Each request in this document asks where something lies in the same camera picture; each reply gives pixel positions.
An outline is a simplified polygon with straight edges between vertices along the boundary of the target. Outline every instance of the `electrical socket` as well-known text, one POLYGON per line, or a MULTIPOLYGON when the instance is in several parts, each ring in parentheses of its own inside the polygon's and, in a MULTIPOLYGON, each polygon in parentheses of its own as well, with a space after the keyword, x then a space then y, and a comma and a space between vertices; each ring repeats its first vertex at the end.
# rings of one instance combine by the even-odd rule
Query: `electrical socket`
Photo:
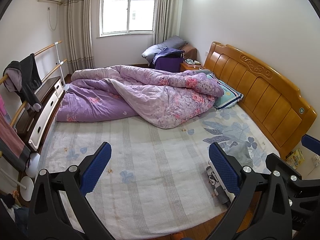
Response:
POLYGON ((318 155, 316 155, 316 154, 313 155, 311 159, 312 159, 313 165, 315 167, 318 167, 320 165, 320 158, 318 155))

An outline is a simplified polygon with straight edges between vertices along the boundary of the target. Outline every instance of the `purple cloth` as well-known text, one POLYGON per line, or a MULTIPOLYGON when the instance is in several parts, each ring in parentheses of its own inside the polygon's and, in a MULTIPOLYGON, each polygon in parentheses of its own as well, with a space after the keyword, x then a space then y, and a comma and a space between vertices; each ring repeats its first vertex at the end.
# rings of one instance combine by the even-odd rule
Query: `purple cloth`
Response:
POLYGON ((172 73, 179 73, 180 64, 182 62, 183 62, 182 57, 177 57, 177 58, 161 57, 161 58, 158 58, 155 69, 169 71, 172 73))
POLYGON ((138 115, 112 85, 78 79, 70 84, 57 113, 59 122, 100 122, 138 115))
POLYGON ((173 49, 173 48, 164 48, 157 55, 155 55, 153 62, 152 62, 153 65, 156 65, 158 58, 165 57, 165 56, 168 56, 168 55, 174 54, 174 53, 181 53, 181 57, 183 58, 184 50, 178 50, 178 49, 173 49))
POLYGON ((138 113, 153 125, 167 129, 207 111, 224 93, 204 73, 170 73, 123 65, 79 70, 71 80, 57 113, 58 121, 96 122, 138 113))

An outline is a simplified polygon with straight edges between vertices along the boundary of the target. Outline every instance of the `window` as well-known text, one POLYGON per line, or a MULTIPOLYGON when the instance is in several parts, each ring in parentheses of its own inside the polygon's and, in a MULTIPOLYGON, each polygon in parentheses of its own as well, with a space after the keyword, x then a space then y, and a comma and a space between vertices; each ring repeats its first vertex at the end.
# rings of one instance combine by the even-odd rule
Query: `window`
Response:
POLYGON ((155 0, 101 0, 100 36, 152 33, 155 0))

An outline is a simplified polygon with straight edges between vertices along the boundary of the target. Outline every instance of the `nightstand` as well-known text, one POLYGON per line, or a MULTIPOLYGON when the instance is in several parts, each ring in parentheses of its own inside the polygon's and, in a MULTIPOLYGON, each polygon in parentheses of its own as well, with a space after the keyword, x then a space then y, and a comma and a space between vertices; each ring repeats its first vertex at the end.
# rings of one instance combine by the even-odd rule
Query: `nightstand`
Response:
POLYGON ((180 72, 183 72, 186 70, 199 70, 199 67, 201 67, 201 65, 191 65, 183 61, 182 63, 180 63, 180 72))

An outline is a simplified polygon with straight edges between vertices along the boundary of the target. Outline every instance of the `gray fabric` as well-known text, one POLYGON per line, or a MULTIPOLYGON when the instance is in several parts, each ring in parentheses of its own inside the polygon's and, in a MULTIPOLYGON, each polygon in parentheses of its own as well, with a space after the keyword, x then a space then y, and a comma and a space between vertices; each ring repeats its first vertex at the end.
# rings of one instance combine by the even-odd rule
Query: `gray fabric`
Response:
POLYGON ((187 44, 187 42, 181 39, 179 36, 174 35, 171 38, 164 41, 162 44, 168 48, 181 49, 184 45, 187 44))
POLYGON ((141 56, 145 58, 149 62, 149 64, 151 64, 155 55, 159 53, 162 49, 164 48, 180 49, 186 44, 187 44, 186 41, 184 41, 183 39, 175 35, 160 44, 156 44, 147 48, 142 53, 141 56))
POLYGON ((194 70, 194 72, 195 72, 196 74, 204 73, 204 74, 206 74, 206 75, 212 73, 209 69, 194 70))
POLYGON ((179 0, 157 0, 154 44, 159 44, 177 33, 178 7, 179 0))
POLYGON ((94 68, 91 0, 64 0, 64 37, 69 72, 94 68))
POLYGON ((229 156, 233 156, 241 164, 241 166, 249 166, 253 168, 252 159, 250 158, 248 147, 245 143, 239 143, 236 146, 226 150, 225 153, 229 156))

